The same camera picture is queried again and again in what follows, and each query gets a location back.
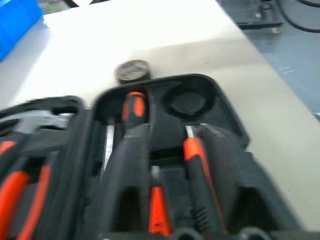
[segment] table surface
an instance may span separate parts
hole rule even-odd
[[[113,0],[49,14],[0,62],[0,108],[77,95],[90,105],[115,67],[150,63],[155,78],[205,74],[220,85],[306,229],[320,229],[320,128],[214,0]]]

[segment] black tool case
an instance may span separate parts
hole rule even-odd
[[[147,123],[137,127],[140,130],[135,135],[126,132],[122,123],[124,99],[132,91],[144,93],[148,104]],[[39,147],[40,153],[59,150],[61,157],[34,240],[163,239],[148,234],[151,166],[161,169],[171,230],[198,230],[201,226],[194,218],[183,142],[186,126],[203,123],[207,126],[202,125],[198,137],[205,146],[228,232],[204,238],[263,240],[240,238],[245,227],[256,227],[270,234],[270,239],[320,239],[320,233],[301,230],[272,181],[246,151],[249,137],[222,90],[208,76],[180,75],[122,85],[103,92],[90,110],[76,96],[37,99],[1,111],[0,118],[30,110],[74,113],[63,144]],[[101,178],[109,118],[115,119],[113,152]],[[8,128],[0,131],[0,137],[7,134]],[[35,170],[34,180],[20,199],[8,239],[17,237],[24,222],[37,174]]]

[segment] blue container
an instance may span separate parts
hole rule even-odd
[[[0,0],[0,61],[42,14],[36,0]]]

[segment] screwdriver handle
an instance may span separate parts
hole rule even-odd
[[[188,137],[183,143],[184,160],[191,184],[194,220],[202,234],[224,234],[224,220],[212,185],[207,158],[200,141]]]
[[[171,234],[165,195],[161,184],[159,166],[151,167],[152,189],[150,199],[149,233]]]
[[[124,99],[122,121],[126,130],[147,121],[147,97],[139,91],[129,92]]]

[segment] gray floor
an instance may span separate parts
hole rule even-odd
[[[320,29],[320,8],[305,6],[296,0],[282,2],[295,22]],[[237,14],[229,14],[235,21],[239,19]],[[304,104],[312,112],[320,112],[320,33],[303,32],[282,21],[284,25],[279,34],[272,34],[268,28],[244,32]]]

